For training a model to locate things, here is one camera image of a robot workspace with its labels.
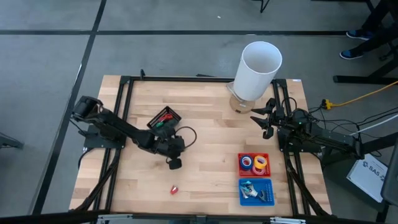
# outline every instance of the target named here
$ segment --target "white container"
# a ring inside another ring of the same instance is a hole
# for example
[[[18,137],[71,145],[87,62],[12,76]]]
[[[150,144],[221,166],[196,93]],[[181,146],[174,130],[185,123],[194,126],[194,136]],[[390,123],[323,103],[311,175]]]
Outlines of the white container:
[[[241,57],[234,81],[234,92],[241,99],[259,99],[282,65],[277,47],[264,41],[247,45]]]

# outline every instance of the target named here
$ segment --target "person's foot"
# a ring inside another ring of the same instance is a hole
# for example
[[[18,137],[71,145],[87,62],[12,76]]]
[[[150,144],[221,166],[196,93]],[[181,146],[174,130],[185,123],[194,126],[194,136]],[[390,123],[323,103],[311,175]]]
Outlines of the person's foot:
[[[345,60],[352,60],[352,59],[357,59],[357,58],[363,57],[363,54],[362,54],[362,53],[360,53],[360,54],[353,54],[352,51],[350,51],[350,50],[345,50],[345,51],[343,51],[343,52],[340,52],[340,57],[341,57],[342,59],[345,59]]]
[[[346,33],[347,37],[352,39],[361,39],[361,40],[369,40],[373,37],[373,33],[370,31],[365,31],[362,29],[359,30],[350,30]]]

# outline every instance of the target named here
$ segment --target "wooden tabletop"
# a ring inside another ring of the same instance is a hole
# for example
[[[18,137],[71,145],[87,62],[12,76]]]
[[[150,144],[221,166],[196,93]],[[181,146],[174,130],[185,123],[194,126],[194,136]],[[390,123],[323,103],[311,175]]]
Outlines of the wooden tabletop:
[[[114,107],[120,76],[105,75],[98,98],[105,108]],[[287,80],[289,95],[299,108],[307,109],[300,80]],[[204,82],[134,82],[128,123],[140,129],[165,106],[181,117],[179,126],[191,126],[198,133],[196,143],[182,153],[182,168],[169,170],[165,157],[138,149],[130,139],[122,150],[112,201],[112,212],[289,216],[292,214],[283,154],[276,137],[262,138],[262,130],[250,116],[238,114],[229,106],[231,93],[225,83]],[[119,116],[123,112],[127,85]],[[274,97],[270,86],[256,108],[264,107]],[[178,132],[186,144],[193,140],[189,129]],[[238,192],[239,152],[266,152],[271,159],[274,207],[242,207]],[[326,211],[330,204],[317,158],[301,153],[306,185]],[[82,203],[98,182],[104,149],[94,149],[81,162],[70,208]],[[179,187],[170,195],[173,185]],[[104,188],[101,208],[104,207]],[[301,196],[296,186],[299,211]]]

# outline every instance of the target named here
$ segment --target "blue tape roll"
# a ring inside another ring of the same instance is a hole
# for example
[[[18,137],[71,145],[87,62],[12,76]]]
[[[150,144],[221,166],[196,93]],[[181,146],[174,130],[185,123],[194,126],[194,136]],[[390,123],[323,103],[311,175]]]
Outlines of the blue tape roll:
[[[250,156],[243,156],[240,163],[241,163],[242,169],[244,169],[244,170],[249,170],[253,167],[253,159]]]

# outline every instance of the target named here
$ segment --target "red basket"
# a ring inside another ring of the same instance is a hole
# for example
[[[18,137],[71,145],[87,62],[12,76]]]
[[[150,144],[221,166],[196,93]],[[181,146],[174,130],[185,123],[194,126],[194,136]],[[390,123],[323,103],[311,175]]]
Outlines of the red basket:
[[[243,156],[250,156],[253,160],[256,156],[262,156],[267,160],[266,172],[263,175],[253,174],[252,170],[243,170],[241,167],[241,159]],[[270,177],[271,176],[271,167],[269,163],[268,153],[238,153],[238,167],[239,167],[239,176],[241,177]]]

